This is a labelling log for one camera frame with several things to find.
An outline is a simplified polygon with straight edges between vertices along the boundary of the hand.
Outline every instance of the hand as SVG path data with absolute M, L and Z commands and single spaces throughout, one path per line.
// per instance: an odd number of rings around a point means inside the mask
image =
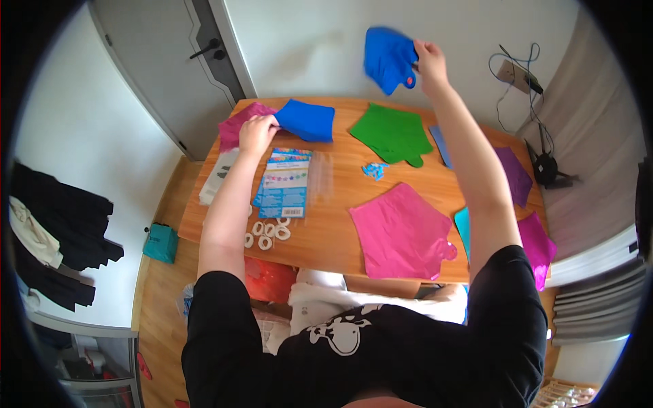
M 240 154 L 260 159 L 279 129 L 274 115 L 252 116 L 240 128 Z
M 419 56 L 419 74 L 422 78 L 422 91 L 433 99 L 442 86 L 447 85 L 447 65 L 445 54 L 432 42 L 414 40 L 415 51 Z

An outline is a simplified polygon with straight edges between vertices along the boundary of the wooden table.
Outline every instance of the wooden table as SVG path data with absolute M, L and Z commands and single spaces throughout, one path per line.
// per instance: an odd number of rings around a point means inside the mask
M 280 109 L 288 99 L 243 99 L 238 102 L 232 115 L 254 101 Z M 386 169 L 385 177 L 382 180 L 374 181 L 363 174 L 361 166 L 372 162 L 378 163 L 382 160 L 369 147 L 349 134 L 349 129 L 365 113 L 370 101 L 334 97 L 299 97 L 296 99 L 312 104 L 333 106 L 336 109 L 333 122 L 334 142 L 331 144 L 309 143 L 288 132 L 279 132 L 259 163 L 252 185 L 252 198 L 259 186 L 265 163 L 270 157 L 272 148 L 276 147 L 313 150 L 319 152 L 322 158 L 331 159 L 333 162 L 332 195 L 321 197 L 314 203 L 307 203 L 306 218 L 293 219 L 289 225 L 292 236 L 288 240 L 276 240 L 274 247 L 267 251 L 262 251 L 255 243 L 252 248 L 245 248 L 246 256 L 303 268 L 364 275 L 363 254 L 356 228 L 347 212 L 349 208 L 360 206 L 390 190 L 401 181 L 408 183 L 433 207 L 452 219 L 453 215 L 465 206 L 465 200 L 458 188 L 456 174 L 444 166 L 439 150 L 428 131 L 430 125 L 438 123 L 432 110 L 374 101 L 389 108 L 418 113 L 422 117 L 424 131 L 434 146 L 432 153 L 422 156 L 423 167 L 414 168 L 406 162 L 397 163 Z M 509 146 L 531 179 L 534 180 L 528 152 L 521 140 L 484 125 L 481 125 L 481 129 L 493 146 Z M 208 210 L 208 207 L 199 204 L 199 192 L 217 161 L 219 143 L 220 139 L 217 138 L 195 182 L 195 188 L 179 227 L 179 237 L 193 242 L 200 241 L 202 222 Z M 548 232 L 542 195 L 536 183 L 533 183 L 531 188 L 526 209 L 515 206 L 518 220 L 525 218 L 533 211 L 537 212 L 544 229 Z M 249 218 L 247 230 L 251 230 L 252 225 L 259 220 L 257 214 L 258 211 L 255 210 Z M 449 232 L 448 238 L 458 248 L 458 256 L 452 261 L 443 261 L 437 282 L 467 283 L 467 257 L 455 224 Z

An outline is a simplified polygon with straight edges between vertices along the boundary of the red bag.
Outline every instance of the red bag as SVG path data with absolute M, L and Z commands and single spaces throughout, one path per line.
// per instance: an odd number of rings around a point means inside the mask
M 245 287 L 252 299 L 287 303 L 296 279 L 288 265 L 245 257 Z

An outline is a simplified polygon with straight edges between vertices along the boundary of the teal bag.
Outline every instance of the teal bag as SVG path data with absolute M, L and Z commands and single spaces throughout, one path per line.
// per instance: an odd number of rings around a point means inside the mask
M 150 235 L 145 243 L 143 254 L 161 262 L 174 264 L 174 256 L 177 253 L 177 243 L 179 242 L 175 230 L 161 224 L 152 224 L 151 228 L 145 228 L 145 232 L 148 229 Z

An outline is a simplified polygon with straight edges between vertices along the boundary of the cable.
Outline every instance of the cable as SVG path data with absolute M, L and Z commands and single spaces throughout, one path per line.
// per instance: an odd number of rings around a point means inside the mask
M 535 46 L 537 46 L 537 53 L 535 54 L 535 56 L 533 56 Z M 547 153 L 549 155 L 553 155 L 553 152 L 556 149 L 555 144 L 553 142 L 553 137 L 549 133 L 549 130 L 547 130 L 547 127 L 545 126 L 545 124 L 542 123 L 542 121 L 539 119 L 539 116 L 537 115 L 537 113 L 535 112 L 535 108 L 533 107 L 533 102 L 535 101 L 535 98 L 537 97 L 537 93 L 535 93 L 535 95 L 533 95 L 531 97 L 531 94 L 532 94 L 532 91 L 533 91 L 533 89 L 531 88 L 531 81 L 535 77 L 530 72 L 530 63 L 534 62 L 534 61 L 537 61 L 537 58 L 539 58 L 539 53 L 540 53 L 540 50 L 541 50 L 540 46 L 536 42 L 531 43 L 531 48 L 530 48 L 530 53 L 528 55 L 528 59 L 514 58 L 513 56 L 510 55 L 510 53 L 501 44 L 499 44 L 499 47 L 501 48 L 501 51 L 503 51 L 503 52 L 502 53 L 497 52 L 495 54 L 490 55 L 490 58 L 488 58 L 488 69 L 490 70 L 490 73 L 497 80 L 499 80 L 499 81 L 501 81 L 501 82 L 503 82 L 505 84 L 509 84 L 509 86 L 508 86 L 508 88 L 506 88 L 503 95 L 496 102 L 496 119 L 499 121 L 499 124 L 501 125 L 501 128 L 503 129 L 503 131 L 509 133 L 509 131 L 503 126 L 503 123 L 501 122 L 501 117 L 500 117 L 500 113 L 499 113 L 499 103 L 501 103 L 503 101 L 505 96 L 508 94 L 508 91 L 510 90 L 510 88 L 512 88 L 512 86 L 515 84 L 515 65 L 513 64 L 513 80 L 512 81 L 504 81 L 501 78 L 499 78 L 498 76 L 496 76 L 496 74 L 492 70 L 492 66 L 491 66 L 492 58 L 502 56 L 502 57 L 507 57 L 513 63 L 516 63 L 519 67 L 521 67 L 522 69 L 524 69 L 526 71 L 526 77 L 528 79 L 528 99 L 529 99 L 529 102 L 530 102 L 530 110 L 529 110 L 530 119 L 531 119 L 531 121 L 542 125 L 542 128 L 544 129 L 545 138 L 547 139 L 547 142 L 549 143 L 549 151 Z M 526 66 L 524 67 L 524 65 L 521 65 L 520 62 L 526 63 Z M 542 106 L 543 106 L 544 105 L 544 93 L 542 93 L 541 96 L 542 96 L 541 100 L 542 100 Z

